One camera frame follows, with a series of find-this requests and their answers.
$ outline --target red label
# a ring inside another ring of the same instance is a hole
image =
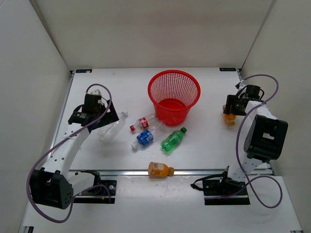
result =
[[[149,124],[148,124],[148,121],[147,121],[147,119],[146,118],[141,118],[141,119],[139,119],[140,120],[140,122],[141,122],[141,124],[142,124],[142,127],[145,129],[145,128],[147,128],[147,127],[149,127]]]

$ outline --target red basket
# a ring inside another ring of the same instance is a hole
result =
[[[180,70],[158,73],[148,85],[148,95],[154,103],[155,113],[166,125],[182,123],[200,94],[196,79]]]

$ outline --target orange bottle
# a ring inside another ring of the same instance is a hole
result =
[[[232,113],[230,114],[223,114],[224,115],[224,120],[227,122],[228,126],[235,125],[235,118],[237,117],[236,115],[233,115]]]
[[[174,168],[168,167],[165,164],[150,162],[148,167],[148,175],[151,177],[164,178],[174,174]]]

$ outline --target basket bottom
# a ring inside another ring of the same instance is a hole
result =
[[[185,107],[183,102],[181,102],[180,100],[176,100],[176,99],[165,99],[165,100],[162,100],[159,104],[165,108],[171,108],[171,109],[181,109]]]

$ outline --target purple cable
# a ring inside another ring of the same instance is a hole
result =
[[[268,101],[270,101],[270,100],[277,94],[277,92],[278,92],[278,81],[277,81],[277,79],[276,79],[275,77],[273,77],[273,76],[271,76],[271,75],[267,75],[267,74],[256,74],[256,75],[252,75],[252,76],[247,77],[246,79],[244,79],[244,81],[245,81],[245,80],[248,80],[248,79],[250,79],[250,78],[253,78],[253,77],[257,77],[257,76],[266,76],[266,77],[269,77],[269,78],[273,79],[273,80],[276,82],[276,90],[274,91],[274,93],[272,94],[272,96],[270,96],[270,97],[269,97],[267,100],[265,100],[263,103],[261,103],[261,104],[255,106],[254,108],[252,108],[252,109],[245,115],[245,117],[243,118],[243,120],[242,120],[242,122],[241,122],[241,124],[240,124],[240,126],[239,126],[239,129],[238,129],[237,140],[236,140],[236,145],[235,145],[235,152],[236,152],[238,164],[239,164],[239,166],[240,166],[242,172],[245,174],[245,177],[246,177],[246,179],[247,179],[247,184],[246,184],[242,189],[240,189],[238,192],[236,192],[236,193],[234,193],[234,194],[230,194],[230,195],[223,196],[223,197],[211,197],[211,198],[205,198],[205,199],[207,199],[207,200],[212,200],[212,199],[226,199],[226,198],[229,198],[229,197],[232,197],[232,196],[237,195],[238,193],[240,193],[241,191],[243,191],[243,190],[249,185],[249,186],[251,187],[251,189],[252,189],[252,191],[253,191],[255,197],[256,197],[257,200],[260,202],[260,204],[262,204],[262,205],[263,205],[264,207],[266,207],[266,208],[273,209],[273,208],[278,207],[278,206],[281,204],[282,199],[283,199],[283,191],[282,191],[282,187],[281,187],[280,183],[279,183],[275,178],[273,178],[273,177],[271,177],[271,176],[257,176],[257,177],[255,177],[255,178],[253,178],[253,179],[250,180],[249,177],[248,177],[248,175],[246,174],[246,171],[245,171],[245,169],[243,168],[243,166],[242,166],[242,164],[241,164],[241,161],[240,161],[240,158],[239,158],[239,139],[240,139],[240,134],[241,134],[242,126],[243,126],[243,124],[245,123],[247,117],[252,113],[252,111],[254,111],[255,109],[261,107],[262,105],[264,105],[264,104],[266,104]],[[275,205],[273,205],[273,206],[268,206],[268,205],[266,205],[265,203],[263,203],[262,200],[259,198],[259,196],[258,196],[258,194],[256,193],[256,191],[255,191],[253,185],[251,184],[251,182],[253,182],[254,180],[257,180],[257,179],[259,179],[259,178],[268,178],[268,179],[271,179],[271,180],[273,180],[273,181],[276,182],[276,184],[278,185],[278,187],[279,187],[279,189],[280,189],[280,199],[279,199],[279,201],[277,202],[277,204],[275,204]]]
[[[28,174],[28,177],[27,177],[27,182],[26,182],[26,193],[27,193],[27,197],[28,197],[28,200],[30,202],[30,204],[32,205],[32,207],[38,212],[38,214],[40,214],[42,217],[46,218],[47,220],[51,221],[51,222],[55,222],[55,223],[63,223],[63,222],[66,222],[69,217],[70,217],[70,214],[72,212],[72,206],[73,206],[73,200],[74,198],[72,198],[72,202],[71,202],[71,205],[70,205],[70,209],[69,209],[69,212],[68,212],[68,215],[66,216],[65,219],[63,220],[58,220],[58,219],[55,219],[55,218],[52,218],[48,215],[46,215],[45,213],[43,213],[39,207],[35,204],[32,196],[31,196],[31,192],[30,192],[30,178],[31,178],[31,174],[33,173],[33,171],[35,170],[35,168],[39,165],[39,163],[46,157],[48,156],[49,153],[51,153],[52,151],[54,151],[56,148],[58,148],[59,146],[61,146],[62,144],[64,144],[66,141],[68,141],[71,137],[75,136],[77,133],[81,132],[82,130],[84,130],[85,128],[91,126],[92,124],[100,121],[104,115],[108,112],[109,108],[110,108],[110,105],[111,105],[111,101],[112,101],[112,97],[111,97],[111,93],[110,91],[108,90],[107,87],[105,87],[104,85],[101,85],[99,83],[94,83],[92,85],[90,85],[87,89],[86,89],[86,92],[89,91],[89,89],[93,86],[101,86],[102,88],[104,88],[108,95],[109,95],[109,98],[110,98],[110,102],[108,103],[107,105],[107,108],[105,109],[105,111],[103,112],[103,114],[101,114],[101,116],[99,118],[97,118],[96,120],[92,121],[91,123],[83,126],[82,128],[78,129],[76,132],[73,132],[72,134],[70,134],[68,137],[64,138],[62,141],[60,141],[59,143],[57,143],[53,148],[49,149],[44,155],[42,155],[38,161],[33,165],[33,167],[30,169],[30,172]],[[104,187],[104,189],[107,191],[108,193],[108,196],[109,196],[109,203],[111,202],[111,199],[110,199],[110,193],[109,193],[109,190],[107,189],[106,186],[102,185],[102,184],[98,184],[98,185],[95,185],[93,187],[90,187],[90,188],[87,188],[86,190],[84,191],[88,191],[88,190],[91,190],[93,188],[96,188],[96,187]]]

